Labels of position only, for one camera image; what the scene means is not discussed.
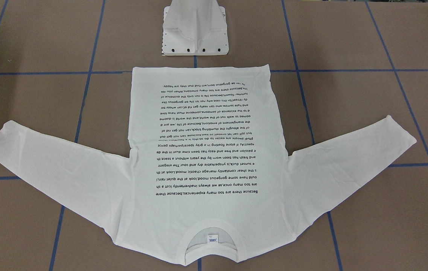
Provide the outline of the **white long-sleeve printed shirt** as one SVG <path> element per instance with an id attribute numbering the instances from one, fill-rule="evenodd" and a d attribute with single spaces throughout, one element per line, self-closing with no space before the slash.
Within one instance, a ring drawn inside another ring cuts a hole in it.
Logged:
<path id="1" fill-rule="evenodd" d="M 289 244 L 416 143 L 391 116 L 288 155 L 270 69 L 135 67 L 128 158 L 0 130 L 0 163 L 121 247 L 188 265 Z"/>

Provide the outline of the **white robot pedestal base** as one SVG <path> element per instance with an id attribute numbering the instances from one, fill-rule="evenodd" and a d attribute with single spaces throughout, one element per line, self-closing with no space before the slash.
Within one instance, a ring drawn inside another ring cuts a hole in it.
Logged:
<path id="1" fill-rule="evenodd" d="M 216 0 L 173 0 L 163 12 L 162 55 L 226 55 L 225 8 Z"/>

